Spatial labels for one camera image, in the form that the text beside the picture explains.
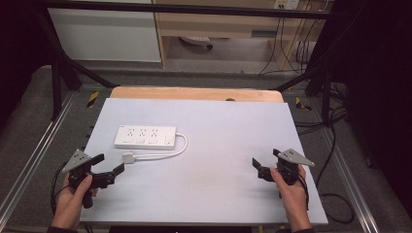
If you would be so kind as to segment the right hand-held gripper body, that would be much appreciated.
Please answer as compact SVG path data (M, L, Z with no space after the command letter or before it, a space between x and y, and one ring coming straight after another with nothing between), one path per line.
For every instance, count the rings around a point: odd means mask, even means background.
M315 166L315 163L313 161L309 160L296 150L284 150L279 154L277 170L281 174L286 184L293 185L295 182L297 182L299 176L298 164L311 167ZM274 182L273 178L271 177L269 167L264 167L262 171L257 171L257 177L267 182Z

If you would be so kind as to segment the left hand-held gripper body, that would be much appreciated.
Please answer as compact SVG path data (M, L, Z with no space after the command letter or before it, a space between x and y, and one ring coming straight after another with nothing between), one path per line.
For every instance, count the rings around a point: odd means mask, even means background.
M69 186L77 189L80 183L88 175L92 175L92 181L90 189L97 188L107 188L109 185L115 183L113 177L113 172L104 172L104 173L93 173L91 171L91 162L92 157L85 154L81 150L76 150L72 157L68 160L65 167L63 168L64 172L69 173Z

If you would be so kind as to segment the person's right hand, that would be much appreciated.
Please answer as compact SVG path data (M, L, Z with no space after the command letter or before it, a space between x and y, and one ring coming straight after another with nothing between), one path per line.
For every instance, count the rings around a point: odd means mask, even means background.
M300 183L288 185L276 168L270 169L272 179L277 185L286 211L292 233L312 228L306 204L306 193Z

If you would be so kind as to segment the person's left hand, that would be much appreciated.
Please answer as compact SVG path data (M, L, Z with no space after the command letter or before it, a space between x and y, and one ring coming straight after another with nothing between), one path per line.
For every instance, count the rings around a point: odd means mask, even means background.
M97 190L89 188L92 181L92 175L88 175L84 178L77 189L73 189L69 186L68 178L69 175L66 175L63 180L62 189L58 194L56 210L51 225L78 230L83 207L83 198L87 193L95 197Z

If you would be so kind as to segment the white power strip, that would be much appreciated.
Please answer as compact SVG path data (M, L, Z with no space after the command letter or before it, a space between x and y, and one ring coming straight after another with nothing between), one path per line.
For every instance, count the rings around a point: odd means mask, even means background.
M121 125L114 145L118 149L172 150L176 133L172 126Z

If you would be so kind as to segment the black metal stand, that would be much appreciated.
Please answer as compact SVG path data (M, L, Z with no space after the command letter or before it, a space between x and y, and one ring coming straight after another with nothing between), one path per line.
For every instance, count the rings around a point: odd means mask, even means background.
M332 67L330 65L315 65L308 69L304 74L299 75L291 81L274 87L274 90L283 92L304 80L309 80L309 84L305 89L305 93L308 97L313 97L319 92L323 94L321 120L327 127L330 127L331 119L329 117L329 103L332 80Z
M59 42L54 26L52 25L52 19L49 15L49 11L45 7L34 7L32 12L46 37L47 46L50 49L53 97L52 120L57 119L62 112L61 82L65 82L70 90L79 90L82 87L77 71L105 87L117 87L115 83L108 82L100 76L92 73L79 62L73 60L64 51Z

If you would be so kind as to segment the wooden board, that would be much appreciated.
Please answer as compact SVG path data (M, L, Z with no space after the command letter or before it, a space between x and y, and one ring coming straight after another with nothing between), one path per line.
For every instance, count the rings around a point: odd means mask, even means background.
M248 88L198 88L198 87L159 87L159 86L118 86L111 98L166 99L166 100L211 100L245 102L283 103L279 91Z

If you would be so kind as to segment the white cabinet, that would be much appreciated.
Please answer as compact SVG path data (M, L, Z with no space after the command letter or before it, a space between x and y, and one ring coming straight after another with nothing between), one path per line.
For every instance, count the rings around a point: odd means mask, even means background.
M49 9L64 51L75 60L159 62L153 13Z

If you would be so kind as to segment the grey chair base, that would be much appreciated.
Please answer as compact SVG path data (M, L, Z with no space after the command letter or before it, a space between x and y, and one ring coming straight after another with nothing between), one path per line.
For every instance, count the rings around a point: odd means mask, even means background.
M192 45L204 46L208 50L213 48L213 45L208 37L181 37L181 40Z

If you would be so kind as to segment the aluminium floor rail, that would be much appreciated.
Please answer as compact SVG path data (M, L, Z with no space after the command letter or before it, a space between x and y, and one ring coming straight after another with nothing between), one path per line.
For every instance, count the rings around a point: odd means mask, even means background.
M363 232L379 233L380 229L377 222L366 203L366 200L348 163L344 159L343 150L338 146L336 135L333 133L331 128L324 128L322 132L324 134L326 144L330 148L330 159L333 162L341 182L343 183Z
M37 170L50 144L52 143L52 140L55 134L57 133L58 129L60 128L61 123L66 118L66 115L73 104L73 99L76 96L77 91L70 91L68 95L65 97L61 105L61 112L48 125L47 130L43 134L35 150L31 152L30 157L28 158L22 171L17 177L17 180L8 192L2 204L0 205L0 231L2 231L5 228L10 216L16 208L19 199L21 198L24 190L27 188L30 180L33 177L33 174Z

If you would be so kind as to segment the white wall outlet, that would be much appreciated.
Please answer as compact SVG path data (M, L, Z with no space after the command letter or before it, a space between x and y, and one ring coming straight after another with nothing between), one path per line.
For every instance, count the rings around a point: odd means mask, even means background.
M299 0L275 0L274 8L280 10L296 10Z

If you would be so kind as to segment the black metal frame bar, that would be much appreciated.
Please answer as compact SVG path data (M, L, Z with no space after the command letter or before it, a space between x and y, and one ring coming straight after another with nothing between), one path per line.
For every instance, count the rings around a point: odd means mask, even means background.
M310 19L329 19L335 17L334 14L325 12L249 9L238 7L95 2L75 0L38 0L38 3L47 8L71 10Z

